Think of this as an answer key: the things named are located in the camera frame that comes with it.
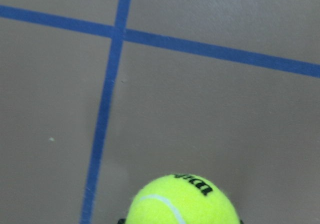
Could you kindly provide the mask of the tennis ball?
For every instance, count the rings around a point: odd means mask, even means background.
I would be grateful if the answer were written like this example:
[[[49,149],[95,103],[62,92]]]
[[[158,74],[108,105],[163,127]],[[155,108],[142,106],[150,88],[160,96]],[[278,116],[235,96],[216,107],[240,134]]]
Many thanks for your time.
[[[241,224],[229,198],[194,174],[170,174],[146,184],[134,197],[125,224]]]

